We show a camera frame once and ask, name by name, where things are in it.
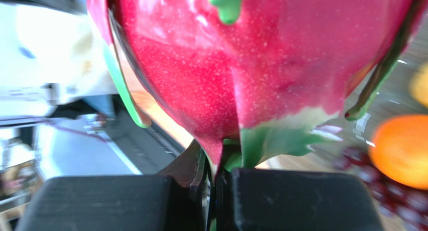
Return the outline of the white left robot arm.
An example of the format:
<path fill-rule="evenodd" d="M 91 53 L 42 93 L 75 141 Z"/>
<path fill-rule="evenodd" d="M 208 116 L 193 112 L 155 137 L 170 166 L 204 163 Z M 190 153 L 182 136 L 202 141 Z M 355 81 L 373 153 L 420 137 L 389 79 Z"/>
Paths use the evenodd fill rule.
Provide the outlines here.
<path fill-rule="evenodd" d="M 116 94 L 86 15 L 1 4 L 1 118 L 32 118 Z"/>

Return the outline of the red dragon fruit toy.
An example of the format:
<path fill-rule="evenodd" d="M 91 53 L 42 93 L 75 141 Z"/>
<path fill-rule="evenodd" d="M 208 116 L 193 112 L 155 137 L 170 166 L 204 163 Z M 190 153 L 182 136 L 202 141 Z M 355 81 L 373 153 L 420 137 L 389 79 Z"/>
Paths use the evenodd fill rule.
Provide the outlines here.
<path fill-rule="evenodd" d="M 427 0 L 87 0 L 93 30 L 134 122 L 121 47 L 145 90 L 185 128 L 216 174 L 225 139 L 241 164 L 302 156 L 334 142 L 323 127 L 372 76 L 348 111 L 360 118 L 416 33 Z"/>

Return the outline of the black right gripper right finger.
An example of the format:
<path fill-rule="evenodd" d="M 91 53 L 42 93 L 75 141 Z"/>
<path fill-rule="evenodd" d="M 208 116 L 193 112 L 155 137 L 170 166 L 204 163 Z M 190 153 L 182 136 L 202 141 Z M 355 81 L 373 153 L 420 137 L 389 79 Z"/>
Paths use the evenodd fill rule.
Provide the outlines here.
<path fill-rule="evenodd" d="M 383 230 L 365 185 L 345 173 L 236 168 L 217 185 L 217 230 Z"/>

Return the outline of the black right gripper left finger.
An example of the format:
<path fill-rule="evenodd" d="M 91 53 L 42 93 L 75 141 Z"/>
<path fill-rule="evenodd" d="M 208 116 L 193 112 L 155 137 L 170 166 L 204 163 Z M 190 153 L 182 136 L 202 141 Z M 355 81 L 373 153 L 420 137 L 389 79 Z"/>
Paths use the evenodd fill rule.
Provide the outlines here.
<path fill-rule="evenodd" d="M 208 168 L 193 141 L 154 175 L 55 177 L 16 230 L 205 230 Z"/>

